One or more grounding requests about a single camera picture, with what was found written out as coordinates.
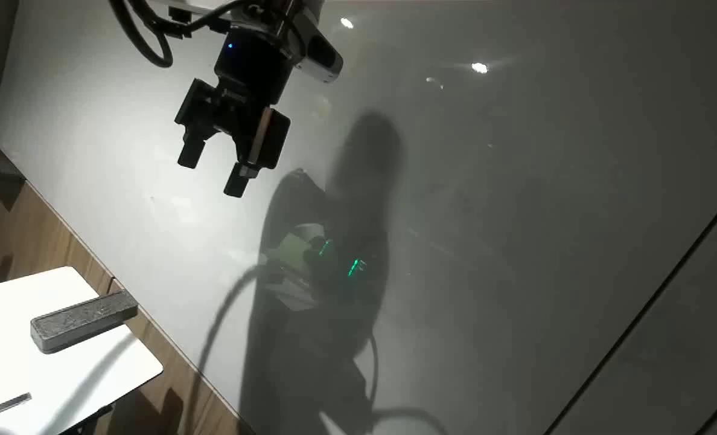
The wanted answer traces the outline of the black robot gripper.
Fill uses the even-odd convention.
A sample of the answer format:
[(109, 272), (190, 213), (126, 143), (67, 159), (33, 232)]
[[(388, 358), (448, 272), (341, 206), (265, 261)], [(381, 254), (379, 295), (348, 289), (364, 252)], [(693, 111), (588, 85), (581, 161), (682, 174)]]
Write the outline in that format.
[[(221, 82), (243, 86), (253, 98), (274, 104), (293, 72), (290, 57), (270, 44), (261, 32), (232, 28), (220, 49), (214, 74)], [(183, 148), (178, 165), (192, 169), (204, 143), (220, 130), (220, 111), (224, 109), (218, 86), (192, 80), (178, 111), (175, 123), (183, 127)], [(264, 109), (256, 130), (237, 143), (237, 161), (224, 183), (224, 194), (241, 198), (249, 180), (261, 169), (274, 169), (290, 117), (274, 109)]]

